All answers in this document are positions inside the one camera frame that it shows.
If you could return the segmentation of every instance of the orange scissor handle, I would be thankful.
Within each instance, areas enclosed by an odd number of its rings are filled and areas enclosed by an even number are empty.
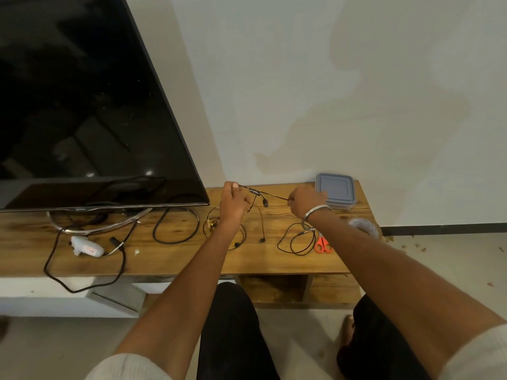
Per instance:
[[[319,236],[318,241],[315,243],[315,251],[317,253],[331,253],[332,250],[331,244],[324,237]]]

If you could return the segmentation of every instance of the forearm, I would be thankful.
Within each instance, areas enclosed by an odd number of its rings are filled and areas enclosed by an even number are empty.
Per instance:
[[[174,380],[185,378],[235,234],[235,227],[220,224],[116,353],[148,357]]]
[[[402,332],[433,378],[461,346],[505,323],[430,269],[350,227],[330,211],[316,211],[308,221]]]

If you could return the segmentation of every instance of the tape roll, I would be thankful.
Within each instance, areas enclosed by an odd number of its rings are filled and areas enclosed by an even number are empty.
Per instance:
[[[363,217],[354,217],[353,219],[350,219],[349,225],[353,226],[354,228],[358,228],[360,230],[365,231],[368,235],[370,235],[373,238],[378,239],[380,237],[380,232],[377,228],[377,225],[372,223],[370,220],[366,220]]]

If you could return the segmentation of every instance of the black television screen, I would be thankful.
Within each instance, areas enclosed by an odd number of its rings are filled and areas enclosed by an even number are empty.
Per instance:
[[[0,89],[0,211],[209,204],[125,0],[0,0]]]

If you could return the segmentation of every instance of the white glue gun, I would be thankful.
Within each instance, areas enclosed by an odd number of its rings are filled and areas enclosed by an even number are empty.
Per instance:
[[[93,257],[100,257],[104,254],[104,248],[97,243],[88,240],[86,237],[72,236],[71,244],[74,248],[74,255],[76,256],[79,256],[81,253],[85,253]]]

